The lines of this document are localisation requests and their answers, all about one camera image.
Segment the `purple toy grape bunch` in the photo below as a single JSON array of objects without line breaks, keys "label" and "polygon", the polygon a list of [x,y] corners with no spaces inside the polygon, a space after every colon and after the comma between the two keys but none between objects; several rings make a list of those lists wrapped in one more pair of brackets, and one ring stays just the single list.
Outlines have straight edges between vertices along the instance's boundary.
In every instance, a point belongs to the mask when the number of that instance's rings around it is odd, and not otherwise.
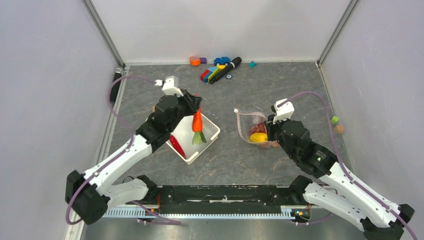
[{"label": "purple toy grape bunch", "polygon": [[254,126],[251,127],[251,133],[267,133],[267,128],[266,125],[262,122],[262,123],[258,123]]}]

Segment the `yellow toy fruit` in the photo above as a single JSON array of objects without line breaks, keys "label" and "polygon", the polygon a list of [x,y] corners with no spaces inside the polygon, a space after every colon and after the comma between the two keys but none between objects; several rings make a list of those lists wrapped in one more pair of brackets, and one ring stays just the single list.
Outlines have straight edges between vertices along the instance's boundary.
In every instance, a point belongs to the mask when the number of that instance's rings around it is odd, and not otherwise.
[{"label": "yellow toy fruit", "polygon": [[268,135],[264,132],[255,132],[250,135],[249,140],[252,143],[265,143],[268,141]]}]

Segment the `clear zip top bag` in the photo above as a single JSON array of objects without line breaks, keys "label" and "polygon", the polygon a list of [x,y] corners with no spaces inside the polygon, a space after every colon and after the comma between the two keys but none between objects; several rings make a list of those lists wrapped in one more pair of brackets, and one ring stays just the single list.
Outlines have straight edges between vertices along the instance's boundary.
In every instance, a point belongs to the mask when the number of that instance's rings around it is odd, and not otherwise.
[{"label": "clear zip top bag", "polygon": [[270,146],[271,141],[255,143],[251,142],[249,139],[252,134],[251,128],[256,124],[265,124],[268,118],[261,108],[256,106],[251,106],[245,109],[235,108],[234,112],[236,114],[238,133],[244,141],[264,148],[273,148]]}]

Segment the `orange toy carrot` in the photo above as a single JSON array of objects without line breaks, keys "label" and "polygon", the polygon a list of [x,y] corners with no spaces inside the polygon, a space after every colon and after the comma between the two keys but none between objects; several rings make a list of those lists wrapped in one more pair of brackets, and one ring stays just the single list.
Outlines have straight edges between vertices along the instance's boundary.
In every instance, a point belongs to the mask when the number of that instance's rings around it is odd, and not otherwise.
[{"label": "orange toy carrot", "polygon": [[192,137],[193,145],[205,144],[207,142],[203,132],[203,119],[202,119],[201,108],[199,108],[198,111],[193,115],[192,131],[193,131],[193,137]]}]

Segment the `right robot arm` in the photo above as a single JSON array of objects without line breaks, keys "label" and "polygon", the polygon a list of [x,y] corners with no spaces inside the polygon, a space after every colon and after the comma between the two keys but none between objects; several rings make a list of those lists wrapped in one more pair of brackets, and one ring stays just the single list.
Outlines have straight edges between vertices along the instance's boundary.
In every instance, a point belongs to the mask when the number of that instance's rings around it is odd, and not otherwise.
[{"label": "right robot arm", "polygon": [[331,193],[305,176],[289,187],[295,204],[307,202],[343,218],[358,228],[368,240],[399,240],[414,209],[396,204],[376,193],[326,147],[312,141],[301,121],[278,120],[272,114],[265,122],[268,138],[275,140],[286,155],[306,174],[335,188]]}]

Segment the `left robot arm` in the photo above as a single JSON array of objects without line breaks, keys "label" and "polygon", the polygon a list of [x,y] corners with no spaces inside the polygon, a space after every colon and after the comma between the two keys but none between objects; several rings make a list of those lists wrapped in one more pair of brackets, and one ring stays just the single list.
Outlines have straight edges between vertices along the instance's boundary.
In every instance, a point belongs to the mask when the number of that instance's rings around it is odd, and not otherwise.
[{"label": "left robot arm", "polygon": [[153,203],[157,190],[134,179],[115,185],[118,177],[138,161],[165,144],[183,118],[193,116],[201,107],[202,98],[183,89],[181,95],[162,96],[146,121],[131,134],[130,139],[101,163],[66,177],[65,220],[69,225],[97,222],[108,209],[127,202],[142,200]]}]

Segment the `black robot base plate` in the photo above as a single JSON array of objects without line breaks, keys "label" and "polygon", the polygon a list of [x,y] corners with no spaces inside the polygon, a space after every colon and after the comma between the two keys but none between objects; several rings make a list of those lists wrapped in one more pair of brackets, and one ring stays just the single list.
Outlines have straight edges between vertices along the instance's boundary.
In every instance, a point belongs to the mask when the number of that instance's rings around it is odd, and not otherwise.
[{"label": "black robot base plate", "polygon": [[148,187],[138,203],[156,205],[161,214],[278,214],[282,206],[308,205],[289,185],[157,185],[146,175],[138,179]]}]

